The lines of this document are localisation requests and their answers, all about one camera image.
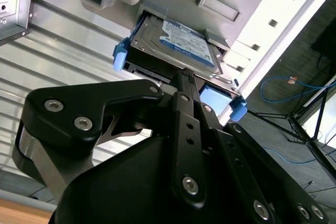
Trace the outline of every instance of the metal stand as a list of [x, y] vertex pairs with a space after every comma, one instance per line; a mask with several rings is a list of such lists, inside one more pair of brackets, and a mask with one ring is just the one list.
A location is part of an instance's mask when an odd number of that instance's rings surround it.
[[[325, 170], [325, 172], [329, 175], [331, 180], [336, 184], [335, 164], [331, 160], [331, 158], [326, 156], [324, 151], [317, 145], [318, 134], [319, 134], [320, 126], [321, 126], [324, 107], [326, 106], [326, 101], [327, 101], [328, 89], [329, 88], [324, 89], [322, 93], [320, 93], [308, 106], [303, 107], [298, 112], [292, 113], [290, 115], [273, 114], [273, 113], [255, 113], [250, 110], [248, 110], [248, 113], [276, 127], [277, 129], [287, 133], [288, 135], [295, 137], [297, 140], [300, 141], [300, 142], [299, 141], [296, 142], [296, 141], [288, 140], [289, 142], [306, 145], [308, 149], [312, 152], [316, 160], [320, 163], [322, 168]], [[318, 120], [317, 120], [316, 127], [315, 127], [314, 136], [310, 137], [307, 134], [307, 132], [304, 130], [304, 128], [300, 125], [300, 123], [298, 122], [298, 119], [300, 119], [314, 104], [320, 101], [320, 99], [322, 99], [322, 102], [321, 102], [320, 113], [319, 113]], [[291, 128], [294, 130], [294, 132], [291, 132], [285, 129], [284, 127], [281, 127], [280, 125], [268, 120], [267, 118], [287, 120]]]
[[[98, 143], [142, 129], [151, 137], [93, 167]], [[161, 87], [131, 80], [31, 92], [13, 160], [59, 200], [50, 224], [329, 223], [242, 127], [223, 128], [188, 69]]]

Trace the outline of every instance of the black cable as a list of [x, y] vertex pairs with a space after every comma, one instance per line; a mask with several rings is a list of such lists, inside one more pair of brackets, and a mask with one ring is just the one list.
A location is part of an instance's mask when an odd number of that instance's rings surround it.
[[318, 203], [318, 204], [321, 204], [321, 205], [324, 205], [324, 206], [326, 206], [326, 207], [329, 207], [329, 208], [331, 208], [331, 209], [333, 209], [333, 210], [336, 210], [336, 208], [333, 208], [333, 207], [331, 207], [331, 206], [328, 206], [328, 205], [326, 205], [326, 204], [324, 204], [324, 203], [322, 203], [322, 202], [317, 201], [317, 203]]
[[317, 191], [309, 191], [309, 192], [307, 192], [307, 194], [319, 193], [321, 191], [328, 191], [328, 190], [335, 189], [335, 188], [336, 188], [336, 186], [330, 187], [330, 188], [327, 188], [327, 189], [317, 190]]
[[336, 133], [335, 133], [335, 135], [334, 136], [332, 136], [323, 146], [322, 146], [322, 148], [324, 148], [324, 147], [326, 147], [329, 143], [330, 143], [330, 141], [334, 138], [336, 136]]
[[319, 130], [319, 133], [321, 133], [321, 137], [318, 139], [318, 141], [321, 140], [321, 138], [323, 138], [323, 133]]
[[46, 188], [46, 186], [44, 186], [44, 187], [38, 189], [36, 192], [34, 192], [34, 193], [32, 193], [31, 195], [29, 195], [28, 198], [30, 198], [32, 195], [38, 193], [39, 191], [41, 191], [41, 190], [44, 189], [44, 188]]
[[[288, 120], [288, 122], [289, 122], [289, 125], [290, 125], [292, 133], [294, 133], [293, 130], [295, 131], [295, 129], [294, 129], [293, 125], [292, 125], [292, 122], [290, 120]], [[298, 139], [296, 137], [294, 137], [294, 136], [292, 136], [292, 137], [293, 137], [293, 141], [294, 142], [298, 142]]]
[[308, 184], [304, 187], [304, 190], [306, 190], [308, 188], [308, 186], [310, 186], [313, 183], [314, 183], [314, 180], [309, 181]]
[[336, 160], [335, 160], [332, 156], [330, 156], [330, 158], [331, 158], [332, 160], [334, 160], [334, 162], [336, 163]]

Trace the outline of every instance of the white wall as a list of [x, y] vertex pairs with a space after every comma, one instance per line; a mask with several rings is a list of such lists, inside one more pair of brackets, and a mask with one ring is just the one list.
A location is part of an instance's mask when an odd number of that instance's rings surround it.
[[[317, 118], [320, 110], [318, 110], [308, 121], [305, 122], [303, 128], [307, 133], [313, 137]], [[320, 133], [318, 139], [321, 143], [328, 141], [336, 133], [336, 94], [330, 98], [324, 108], [322, 122], [320, 126]], [[330, 143], [329, 146], [336, 148], [336, 137]]]

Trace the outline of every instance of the metal panel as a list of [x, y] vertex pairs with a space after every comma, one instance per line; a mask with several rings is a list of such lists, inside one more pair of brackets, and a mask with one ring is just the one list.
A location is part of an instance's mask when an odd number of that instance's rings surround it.
[[[0, 169], [22, 174], [11, 158], [26, 95], [34, 89], [139, 77], [112, 67], [114, 46], [130, 31], [84, 9], [80, 0], [33, 0], [26, 37], [0, 47]], [[97, 146], [95, 165], [150, 135]]]

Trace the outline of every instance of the metal bolt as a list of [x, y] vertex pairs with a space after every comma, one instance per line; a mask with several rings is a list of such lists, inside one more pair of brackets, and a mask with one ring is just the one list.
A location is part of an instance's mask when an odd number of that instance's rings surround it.
[[207, 112], [211, 112], [212, 111], [212, 109], [208, 105], [204, 105], [204, 108], [205, 108], [205, 110]]
[[198, 194], [198, 184], [192, 177], [184, 177], [182, 180], [184, 189], [191, 195]]
[[158, 89], [156, 87], [150, 86], [150, 90], [152, 90], [154, 93], [158, 93]]
[[269, 213], [266, 209], [266, 207], [263, 206], [259, 201], [255, 200], [253, 202], [253, 207], [255, 212], [263, 219], [268, 220], [269, 219]]
[[323, 213], [316, 206], [311, 206], [311, 209], [313, 210], [314, 214], [317, 215], [317, 217], [323, 220], [324, 218]]
[[186, 95], [181, 94], [181, 97], [184, 101], [189, 101], [189, 98]]
[[242, 131], [239, 129], [238, 125], [233, 125], [233, 128], [235, 129], [236, 132], [241, 133]]
[[63, 104], [57, 100], [46, 101], [44, 107], [51, 112], [59, 112], [64, 108]]
[[82, 130], [82, 131], [88, 131], [92, 128], [93, 124], [92, 121], [85, 116], [79, 116], [74, 121], [75, 126]]
[[310, 216], [309, 216], [309, 213], [307, 212], [307, 210], [301, 206], [301, 205], [298, 205], [298, 208], [300, 210], [300, 213], [307, 219], [309, 220], [310, 219]]

